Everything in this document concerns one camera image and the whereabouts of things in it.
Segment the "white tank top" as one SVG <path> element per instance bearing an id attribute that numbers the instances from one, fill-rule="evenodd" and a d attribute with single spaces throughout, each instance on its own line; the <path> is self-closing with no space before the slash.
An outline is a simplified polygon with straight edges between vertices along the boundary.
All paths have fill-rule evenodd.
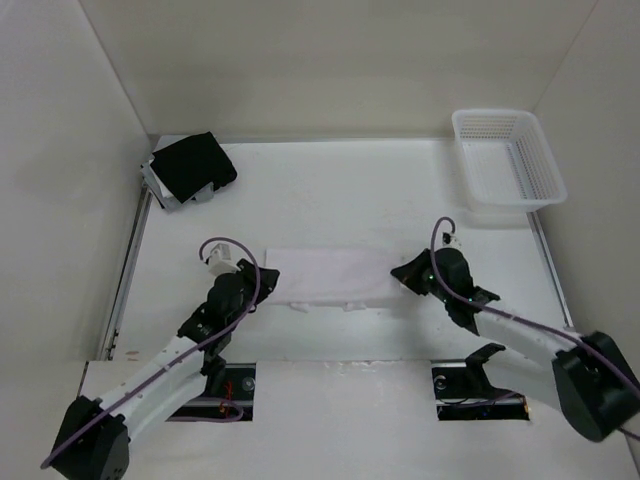
<path id="1" fill-rule="evenodd" d="M 403 297 L 391 276 L 401 256 L 372 248 L 269 248 L 265 267 L 280 272 L 272 305 L 387 307 Z"/>

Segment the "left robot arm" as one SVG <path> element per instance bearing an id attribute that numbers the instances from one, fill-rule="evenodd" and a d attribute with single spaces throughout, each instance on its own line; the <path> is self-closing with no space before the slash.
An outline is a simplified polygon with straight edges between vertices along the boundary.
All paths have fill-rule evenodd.
<path id="1" fill-rule="evenodd" d="M 43 465 L 66 479 L 120 479 L 130 445 L 187 402 L 224 387 L 221 353 L 241 319 L 276 289 L 280 272 L 241 259 L 218 275 L 206 300 L 144 367 L 113 390 L 78 396 L 67 408 Z"/>

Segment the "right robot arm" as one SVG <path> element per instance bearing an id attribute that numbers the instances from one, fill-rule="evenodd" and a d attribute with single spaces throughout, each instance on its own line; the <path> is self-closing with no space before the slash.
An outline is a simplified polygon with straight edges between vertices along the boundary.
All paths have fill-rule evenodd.
<path id="1" fill-rule="evenodd" d="M 582 437 L 601 442 L 639 413 L 639 381 L 615 341 L 526 321 L 474 283 L 454 248 L 423 250 L 390 272 L 417 295 L 442 302 L 458 327 L 485 339 L 468 355 L 464 384 L 484 398 L 508 390 L 561 412 Z"/>

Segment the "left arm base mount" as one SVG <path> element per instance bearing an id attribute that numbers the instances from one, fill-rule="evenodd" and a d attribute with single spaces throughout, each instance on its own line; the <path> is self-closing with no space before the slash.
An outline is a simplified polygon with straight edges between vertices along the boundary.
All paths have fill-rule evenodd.
<path id="1" fill-rule="evenodd" d="M 253 420 L 257 365 L 227 364 L 215 379 L 207 381 L 205 390 L 169 417 L 172 422 L 198 421 L 229 423 Z"/>

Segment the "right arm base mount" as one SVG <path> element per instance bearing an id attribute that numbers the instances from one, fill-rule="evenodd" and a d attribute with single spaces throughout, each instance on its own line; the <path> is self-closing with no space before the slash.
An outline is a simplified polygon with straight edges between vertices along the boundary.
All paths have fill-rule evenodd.
<path id="1" fill-rule="evenodd" d="M 492 356 L 506 349 L 489 343 L 463 360 L 437 361 L 431 366 L 439 421 L 528 421 L 521 394 L 494 387 L 484 371 Z"/>

